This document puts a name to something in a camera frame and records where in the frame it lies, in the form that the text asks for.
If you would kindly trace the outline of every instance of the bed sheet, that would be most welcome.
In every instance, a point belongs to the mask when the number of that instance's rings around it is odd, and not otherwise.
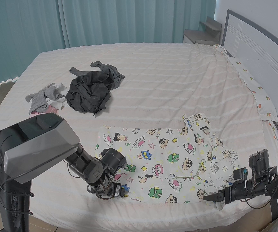
[[[58,112],[89,154],[94,154],[101,125],[181,129],[184,113],[200,112],[246,166],[250,154],[266,148],[253,95],[223,54],[201,44],[104,44],[41,53],[2,102],[0,130],[28,118],[26,95],[53,82],[69,86],[75,78],[69,73],[71,67],[93,70],[89,65],[95,61],[114,65],[126,76],[111,91],[107,109],[95,116],[69,106]],[[277,148],[272,147],[269,158],[271,165],[275,161],[278,166]],[[238,201],[222,211],[202,203],[105,201],[87,193],[86,187],[60,162],[33,180],[30,210],[45,222],[79,231],[190,231],[231,224],[251,210]],[[266,200],[257,197],[250,204]]]

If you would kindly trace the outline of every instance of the curtain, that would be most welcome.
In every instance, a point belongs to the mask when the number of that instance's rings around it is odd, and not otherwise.
[[[216,0],[0,0],[0,82],[41,52],[125,42],[182,43]]]

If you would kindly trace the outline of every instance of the pillowcase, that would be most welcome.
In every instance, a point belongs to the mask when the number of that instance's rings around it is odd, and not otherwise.
[[[232,63],[234,68],[238,71],[239,78],[244,81],[245,85],[252,92],[256,100],[257,110],[261,117],[261,120],[272,120],[278,122],[276,108],[273,105],[269,95],[254,79],[253,75],[243,65],[243,62],[241,62],[238,58],[228,56],[228,54],[226,53],[227,51],[223,46],[216,44],[213,47],[215,47],[219,52],[221,52],[228,58],[230,63]]]

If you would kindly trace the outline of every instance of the bedside table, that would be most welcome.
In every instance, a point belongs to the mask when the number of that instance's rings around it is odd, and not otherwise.
[[[207,21],[202,22],[205,25],[205,31],[198,30],[184,30],[183,43],[188,44],[205,44],[205,45],[215,45],[219,44],[219,37],[222,28],[222,24],[213,20],[211,17],[207,17]]]

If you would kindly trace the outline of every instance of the floor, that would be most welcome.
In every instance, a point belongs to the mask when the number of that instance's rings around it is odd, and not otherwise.
[[[0,104],[3,99],[13,86],[14,82],[3,83],[0,85]],[[235,223],[228,226],[215,227],[208,230],[200,230],[201,232],[226,232],[226,231],[235,231],[235,232],[252,232],[252,231],[261,231],[271,222],[271,209],[270,206],[260,210],[253,210],[240,218]],[[2,221],[0,216],[0,229],[2,229]],[[30,232],[40,232],[40,231],[55,231],[56,226],[48,224],[42,220],[30,216]],[[65,230],[62,228],[57,228],[56,232],[70,232],[70,230]]]

